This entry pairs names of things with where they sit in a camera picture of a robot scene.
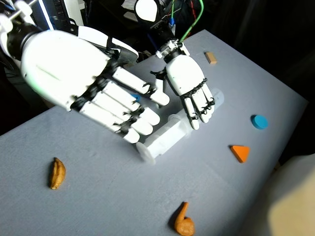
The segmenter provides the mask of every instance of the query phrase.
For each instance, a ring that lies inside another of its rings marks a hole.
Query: brown peanut-shaped object
[[[51,189],[57,189],[62,184],[65,177],[65,167],[61,160],[55,157],[53,172],[51,175]]]
[[[175,230],[182,236],[192,236],[195,233],[195,225],[192,219],[185,219],[188,205],[189,203],[184,203],[184,206],[175,221]]]

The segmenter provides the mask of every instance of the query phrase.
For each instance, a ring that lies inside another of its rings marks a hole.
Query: white light strip
[[[49,16],[48,16],[48,13],[47,13],[47,11],[46,11],[46,8],[45,8],[45,5],[44,5],[44,3],[43,3],[43,0],[38,0],[38,2],[39,2],[39,5],[40,5],[41,10],[42,10],[43,13],[44,13],[44,17],[45,17],[46,22],[47,22],[47,24],[48,24],[48,26],[49,26],[49,29],[50,29],[50,30],[54,30],[54,27],[53,27],[53,25],[51,24],[51,22],[50,22],[50,20],[49,20]]]

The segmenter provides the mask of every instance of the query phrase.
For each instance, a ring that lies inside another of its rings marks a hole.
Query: orange triangle
[[[237,160],[241,163],[244,163],[246,162],[248,154],[250,153],[251,149],[250,147],[246,146],[232,146],[231,150],[235,157],[237,158]]]

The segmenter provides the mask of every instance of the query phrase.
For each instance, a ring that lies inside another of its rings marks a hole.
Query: green wire
[[[172,2],[172,14],[171,14],[171,18],[173,18],[173,15],[174,15],[174,2],[175,2],[175,0],[173,0],[173,2]]]
[[[197,19],[193,22],[193,24],[189,27],[189,29],[188,29],[188,30],[186,31],[186,33],[183,35],[183,37],[181,38],[181,40],[179,40],[180,42],[183,42],[183,40],[187,37],[187,35],[188,35],[189,32],[191,31],[192,27],[194,27],[194,26],[197,24],[197,22],[199,21],[201,15],[202,15],[202,12],[203,12],[203,2],[202,2],[202,0],[199,0],[199,2],[200,2],[200,6],[201,6],[200,13],[199,13]]]

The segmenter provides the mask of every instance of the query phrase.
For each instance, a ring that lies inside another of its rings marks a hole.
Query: gray table
[[[171,236],[172,213],[182,201],[196,236],[235,235],[273,169],[307,101],[268,72],[202,31],[186,41],[209,87],[225,95],[210,122],[181,140],[155,166],[135,147],[93,121],[55,107],[0,137],[2,236]],[[210,65],[204,52],[214,52]],[[145,80],[164,62],[149,58],[131,69]],[[171,103],[159,112],[181,109]],[[269,127],[257,130],[250,116]],[[240,164],[229,145],[251,147]],[[53,157],[66,166],[59,190],[48,188]]]

